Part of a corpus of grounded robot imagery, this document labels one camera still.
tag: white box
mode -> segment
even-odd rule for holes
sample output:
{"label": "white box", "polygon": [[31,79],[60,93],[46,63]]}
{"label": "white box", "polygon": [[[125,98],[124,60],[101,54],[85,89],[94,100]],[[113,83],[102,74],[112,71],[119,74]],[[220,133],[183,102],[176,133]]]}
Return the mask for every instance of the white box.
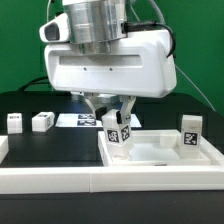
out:
{"label": "white box", "polygon": [[[129,158],[118,160],[109,154],[104,132],[99,132],[98,146],[104,166],[224,165],[224,156],[202,137],[199,158],[180,156],[181,134],[177,130],[132,131],[132,138],[133,148],[129,151]],[[172,144],[165,147],[164,138],[167,142],[171,138]]]}
{"label": "white box", "polygon": [[8,134],[17,134],[23,132],[22,114],[12,113],[7,117]]}
{"label": "white box", "polygon": [[32,131],[46,132],[54,124],[53,112],[41,112],[32,118]]}
{"label": "white box", "polygon": [[182,158],[200,157],[201,132],[202,116],[183,115],[180,147]]}

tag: metal cylinder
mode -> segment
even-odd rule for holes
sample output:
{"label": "metal cylinder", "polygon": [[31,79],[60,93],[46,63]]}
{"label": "metal cylinder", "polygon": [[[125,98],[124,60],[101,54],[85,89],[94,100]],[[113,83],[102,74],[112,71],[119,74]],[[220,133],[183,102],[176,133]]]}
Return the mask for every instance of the metal cylinder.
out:
{"label": "metal cylinder", "polygon": [[120,29],[121,22],[126,16],[124,2],[124,0],[98,0],[65,5],[71,42],[83,44],[124,37]]}

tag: green wall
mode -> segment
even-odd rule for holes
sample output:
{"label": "green wall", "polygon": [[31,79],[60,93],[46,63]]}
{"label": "green wall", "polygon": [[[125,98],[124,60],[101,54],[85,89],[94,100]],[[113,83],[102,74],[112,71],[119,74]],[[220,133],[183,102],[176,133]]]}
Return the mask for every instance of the green wall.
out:
{"label": "green wall", "polygon": [[[46,21],[47,2],[1,0],[0,92],[17,90],[26,82],[46,75],[44,44],[40,42],[38,30]],[[224,1],[156,2],[176,35],[176,64],[224,115]],[[147,0],[137,0],[134,8],[141,20],[157,18]],[[61,1],[55,0],[51,8],[52,17],[61,9]],[[190,94],[206,104],[178,72],[177,78],[175,92]]]}

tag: cube with fiducial marker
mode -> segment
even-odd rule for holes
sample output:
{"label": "cube with fiducial marker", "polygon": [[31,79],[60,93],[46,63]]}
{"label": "cube with fiducial marker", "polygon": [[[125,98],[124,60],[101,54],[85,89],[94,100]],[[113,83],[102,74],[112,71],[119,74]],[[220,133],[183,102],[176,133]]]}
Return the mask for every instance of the cube with fiducial marker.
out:
{"label": "cube with fiducial marker", "polygon": [[46,132],[54,124],[55,115],[53,112],[40,112],[32,118],[33,132]]}
{"label": "cube with fiducial marker", "polygon": [[10,113],[7,116],[8,134],[19,134],[23,132],[22,114]]}

